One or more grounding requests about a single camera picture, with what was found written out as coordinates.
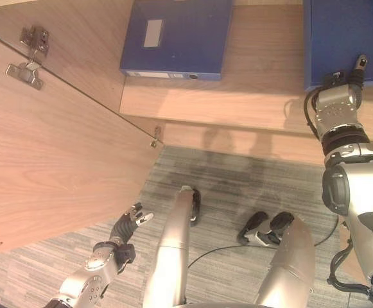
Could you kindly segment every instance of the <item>cabinet hinge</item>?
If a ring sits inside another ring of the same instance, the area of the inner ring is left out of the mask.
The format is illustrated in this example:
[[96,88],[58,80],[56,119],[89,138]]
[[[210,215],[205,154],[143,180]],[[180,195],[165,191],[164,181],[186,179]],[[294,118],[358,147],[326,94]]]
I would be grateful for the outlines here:
[[21,33],[21,43],[30,49],[29,60],[19,65],[10,64],[6,69],[6,74],[40,90],[44,82],[38,77],[38,68],[42,66],[48,54],[48,38],[49,32],[43,27],[32,26],[29,30],[24,28]]
[[160,138],[161,131],[162,131],[162,129],[160,128],[160,126],[155,127],[155,135],[153,136],[153,140],[150,143],[151,147],[156,148],[156,145],[157,145],[157,143],[159,141],[159,138]]

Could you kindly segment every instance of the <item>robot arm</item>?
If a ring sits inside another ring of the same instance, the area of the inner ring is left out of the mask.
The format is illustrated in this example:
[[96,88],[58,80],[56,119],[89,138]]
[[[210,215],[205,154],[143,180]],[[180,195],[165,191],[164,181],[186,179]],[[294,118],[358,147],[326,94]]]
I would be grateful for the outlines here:
[[[323,201],[345,218],[351,233],[349,247],[334,257],[327,281],[340,291],[365,293],[373,302],[373,144],[357,117],[366,65],[367,59],[361,55],[348,83],[344,73],[332,74],[322,88],[309,93],[304,110],[325,154]],[[308,115],[309,98],[315,127]],[[334,275],[353,247],[370,287],[342,284]]]
[[45,308],[91,308],[103,298],[103,294],[116,275],[126,264],[135,259],[132,244],[127,244],[135,229],[153,218],[143,216],[142,206],[137,203],[116,222],[109,241],[100,242],[93,248],[85,266],[67,277]]

